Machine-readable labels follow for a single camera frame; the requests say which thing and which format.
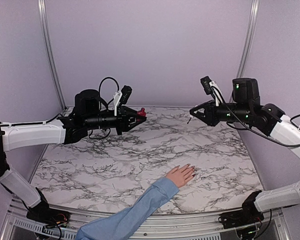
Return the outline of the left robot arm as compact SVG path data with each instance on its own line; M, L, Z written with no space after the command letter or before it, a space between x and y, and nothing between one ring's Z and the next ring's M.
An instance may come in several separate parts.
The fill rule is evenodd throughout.
M131 93L129 86L118 90L113 97L114 107L109 109L97 90L86 89L75 96L74 108L68 116L39 122L0 121L0 184L23 200L41 222L50 222L54 215L47 200L9 166L6 153L29 146L74 144L93 130L115 129L118 135L128 132L147 119L144 108L136 111L126 106Z

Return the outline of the mannequin hand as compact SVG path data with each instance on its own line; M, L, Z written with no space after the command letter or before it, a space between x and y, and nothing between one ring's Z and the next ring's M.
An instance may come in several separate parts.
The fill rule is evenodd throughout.
M195 175L195 167L186 164L182 167L179 165L174 167L165 177L171 180L178 188L181 188L191 181Z

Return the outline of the left aluminium frame post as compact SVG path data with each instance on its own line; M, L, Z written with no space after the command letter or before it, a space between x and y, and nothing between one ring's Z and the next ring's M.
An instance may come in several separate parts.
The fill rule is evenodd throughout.
M47 61L49 65L49 69L52 76L53 85L55 87L57 99L60 105L60 108L62 110L65 110L67 108L65 98L62 92L58 71L56 67L56 62L54 58L53 48L52 48L52 42L50 38L50 31L49 31L49 23L48 23L48 16L47 16L47 10L46 10L46 1L45 0L38 0L38 12L39 12L39 18L40 18L40 25L42 28L42 34L43 34L43 41L44 46L47 54Z

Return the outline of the right aluminium frame post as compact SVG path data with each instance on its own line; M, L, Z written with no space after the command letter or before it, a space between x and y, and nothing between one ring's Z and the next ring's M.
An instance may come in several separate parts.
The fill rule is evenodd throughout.
M247 66L249 54L252 49L253 40L256 32L259 8L260 8L260 0L252 0L242 55L240 58L240 62L236 74L237 78L243 77L245 73L245 68Z

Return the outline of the aluminium frame post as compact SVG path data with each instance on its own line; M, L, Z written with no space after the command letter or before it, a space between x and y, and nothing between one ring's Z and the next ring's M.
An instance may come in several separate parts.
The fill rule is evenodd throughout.
M252 0L242 55L240 58L240 62L236 74L237 78L243 77L245 73L245 68L247 66L249 54L252 49L253 40L256 32L259 8L260 8L260 0Z
M38 0L38 12L39 12L39 18L40 18L40 25L42 28L42 34L43 34L43 41L44 46L47 54L47 61L49 65L49 69L52 76L53 85L55 87L57 99L60 105L60 108L62 110L65 110L67 108L65 98L62 92L58 71L56 67L56 62L54 58L53 48L52 48L52 42L50 38L50 31L49 31L49 23L48 23L48 16L47 16L47 10L46 10L46 1L45 0Z

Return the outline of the blue sleeved forearm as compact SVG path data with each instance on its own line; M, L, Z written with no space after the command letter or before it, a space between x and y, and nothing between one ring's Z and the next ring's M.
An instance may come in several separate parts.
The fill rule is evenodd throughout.
M158 208L169 202L179 188L168 178L155 181L133 206L79 228L77 240L127 240Z

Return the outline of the red nail polish bottle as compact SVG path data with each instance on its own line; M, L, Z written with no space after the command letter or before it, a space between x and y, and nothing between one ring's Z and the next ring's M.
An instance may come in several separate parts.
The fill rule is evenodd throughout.
M142 108L137 112L137 115L138 115L138 116L141 116L141 117L146 117L147 113L145 112L145 108L142 107Z

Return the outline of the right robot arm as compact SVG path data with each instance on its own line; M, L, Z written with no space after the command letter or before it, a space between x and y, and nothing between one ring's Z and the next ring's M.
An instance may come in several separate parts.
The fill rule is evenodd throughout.
M208 76L200 79L212 100L190 109L189 113L210 127L220 122L239 123L242 130L288 148L300 159L300 126L272 103L261 105L258 81L254 78L232 80L233 102L226 102L217 83ZM263 212L300 205L300 181L274 190L251 193L243 202L237 219L248 224Z

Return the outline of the front aluminium rail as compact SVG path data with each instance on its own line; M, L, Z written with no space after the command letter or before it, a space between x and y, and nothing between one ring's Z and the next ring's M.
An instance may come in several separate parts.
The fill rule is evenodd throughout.
M45 229L41 222L26 217L22 202L11 200L0 240L73 240L76 232L88 222L108 217L108 212L75 209L53 205L54 209L69 212L68 224L60 229ZM225 229L219 222L221 211L152 215L131 237L133 240L289 240L291 239L280 209L264 213L261 223Z

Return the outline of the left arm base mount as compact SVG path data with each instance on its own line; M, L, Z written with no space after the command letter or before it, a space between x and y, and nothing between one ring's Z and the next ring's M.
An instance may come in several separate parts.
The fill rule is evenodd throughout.
M30 220L46 224L47 228L66 227L69 223L70 213L58 209L49 209L39 213L28 210L26 217Z

